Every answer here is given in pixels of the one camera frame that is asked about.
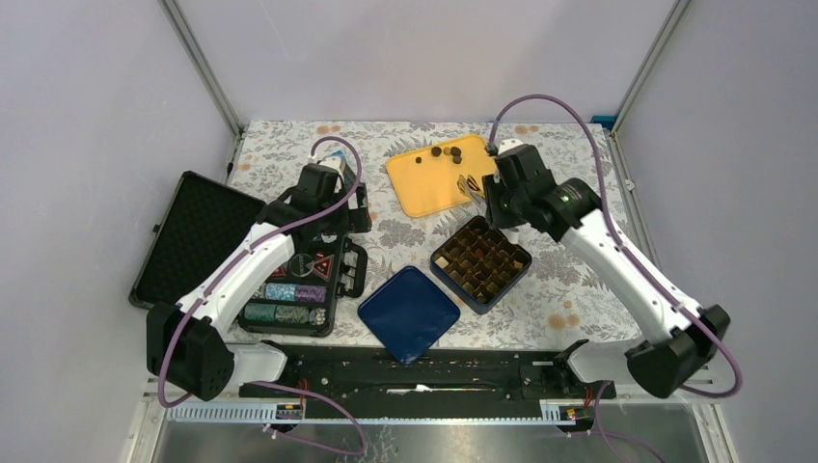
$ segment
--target blue tray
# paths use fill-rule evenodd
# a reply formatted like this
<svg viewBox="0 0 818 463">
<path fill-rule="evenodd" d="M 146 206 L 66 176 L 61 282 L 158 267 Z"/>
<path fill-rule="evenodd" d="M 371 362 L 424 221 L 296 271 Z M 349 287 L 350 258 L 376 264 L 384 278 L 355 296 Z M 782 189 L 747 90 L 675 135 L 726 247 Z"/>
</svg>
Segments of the blue tray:
<svg viewBox="0 0 818 463">
<path fill-rule="evenodd" d="M 411 365 L 460 318 L 460 309 L 410 265 L 361 303 L 358 316 L 399 362 Z"/>
</svg>

